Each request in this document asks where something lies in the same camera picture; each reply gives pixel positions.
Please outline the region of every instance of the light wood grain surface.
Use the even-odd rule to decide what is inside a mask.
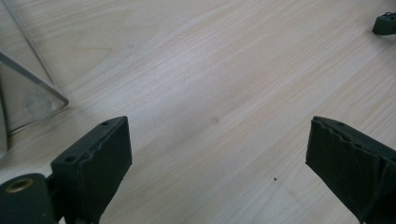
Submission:
[[[12,136],[0,181],[126,115],[134,164],[101,223],[358,223],[304,164],[310,120],[396,148],[396,40],[371,32],[393,0],[15,5],[71,104]]]

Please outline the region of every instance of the wooden floor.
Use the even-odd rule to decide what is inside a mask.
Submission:
[[[310,120],[396,148],[393,0],[17,1],[70,106],[11,137],[0,181],[126,115],[101,223],[358,223],[305,163]]]

